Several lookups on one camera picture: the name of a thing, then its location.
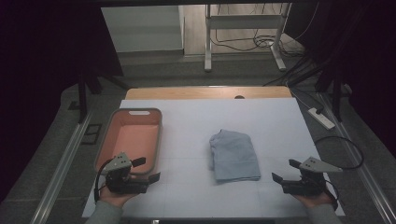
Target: white table surface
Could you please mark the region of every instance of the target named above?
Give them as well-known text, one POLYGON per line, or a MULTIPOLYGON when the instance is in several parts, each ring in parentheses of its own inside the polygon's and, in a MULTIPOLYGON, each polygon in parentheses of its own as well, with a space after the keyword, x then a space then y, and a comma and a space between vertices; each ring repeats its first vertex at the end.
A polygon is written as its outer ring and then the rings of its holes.
MULTIPOLYGON (((303 206, 284 194, 275 173, 300 180, 289 159, 319 155, 294 98, 244 100, 124 100, 120 108, 155 107, 163 113, 157 170, 159 182, 124 205, 124 217, 277 218, 304 217, 303 206), (221 129, 250 136, 262 178, 218 184, 210 169, 209 139, 221 129)), ((93 194, 83 217, 94 210, 93 194)), ((339 206, 336 214, 344 216, 339 206)))

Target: orange tray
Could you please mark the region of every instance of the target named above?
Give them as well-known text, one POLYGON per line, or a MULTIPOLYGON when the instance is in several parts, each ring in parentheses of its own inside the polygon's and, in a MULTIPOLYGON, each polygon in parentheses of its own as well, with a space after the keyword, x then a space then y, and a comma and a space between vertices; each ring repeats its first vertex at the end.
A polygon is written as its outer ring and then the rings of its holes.
POLYGON ((131 169, 131 175, 155 173, 162 130, 161 111, 157 108, 119 109, 113 112, 106 128, 94 168, 121 152, 130 160, 146 158, 146 163, 131 169))

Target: power strip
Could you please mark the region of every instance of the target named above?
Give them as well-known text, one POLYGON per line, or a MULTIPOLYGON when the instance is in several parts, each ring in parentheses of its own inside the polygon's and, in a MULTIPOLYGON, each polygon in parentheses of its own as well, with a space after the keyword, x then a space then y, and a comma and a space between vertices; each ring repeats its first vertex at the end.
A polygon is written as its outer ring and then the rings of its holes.
POLYGON ((335 127, 334 123, 332 123, 329 119, 327 119, 324 115, 322 114, 317 114, 317 109, 312 107, 308 110, 308 113, 314 117, 315 120, 317 120, 323 127, 325 127, 327 130, 330 130, 335 127))

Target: gray towel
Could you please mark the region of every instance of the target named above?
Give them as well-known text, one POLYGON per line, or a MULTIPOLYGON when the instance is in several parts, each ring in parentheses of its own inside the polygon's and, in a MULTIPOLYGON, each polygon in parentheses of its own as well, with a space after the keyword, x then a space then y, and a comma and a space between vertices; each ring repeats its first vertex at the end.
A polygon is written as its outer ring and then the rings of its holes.
POLYGON ((259 163, 250 137, 245 133, 221 130, 210 138, 216 180, 231 182, 259 180, 259 163))

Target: folded cloth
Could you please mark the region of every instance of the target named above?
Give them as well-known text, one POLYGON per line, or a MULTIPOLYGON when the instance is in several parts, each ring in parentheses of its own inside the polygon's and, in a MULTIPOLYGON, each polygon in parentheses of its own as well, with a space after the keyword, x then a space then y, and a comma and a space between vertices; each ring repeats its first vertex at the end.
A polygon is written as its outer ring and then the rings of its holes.
POLYGON ((220 130, 209 141, 213 155, 215 178, 221 182, 259 180, 259 163, 245 133, 220 130))

